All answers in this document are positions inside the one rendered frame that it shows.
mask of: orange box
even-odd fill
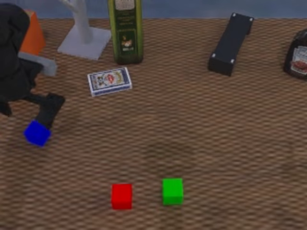
[[[25,10],[30,17],[30,26],[25,35],[20,51],[38,55],[46,45],[42,28],[34,11]]]

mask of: red cube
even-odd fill
[[[111,203],[113,209],[132,209],[132,185],[113,184]]]

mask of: black object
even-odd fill
[[[290,74],[293,77],[302,80],[307,80],[307,75],[298,74],[297,72],[291,70],[291,63],[293,60],[294,49],[298,48],[299,46],[307,46],[307,29],[297,32],[296,35],[294,36],[291,45],[288,49],[286,58],[284,60],[283,70],[284,72]]]
[[[9,102],[26,100],[40,106],[36,120],[51,128],[65,98],[53,93],[47,97],[31,93],[43,66],[18,58],[29,26],[29,16],[23,9],[14,4],[0,4],[0,113],[11,116]]]
[[[254,18],[242,14],[231,15],[216,49],[209,58],[208,70],[231,76],[236,56],[245,36],[250,33],[253,21]]]

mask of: white square base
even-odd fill
[[[80,58],[98,60],[111,39],[111,32],[93,27],[90,27],[90,29],[93,32],[93,40],[91,43],[84,44],[80,39],[76,25],[74,25],[58,48],[58,52]]]

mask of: olive oil bottle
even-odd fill
[[[120,65],[143,60],[142,0],[108,0],[114,60]]]

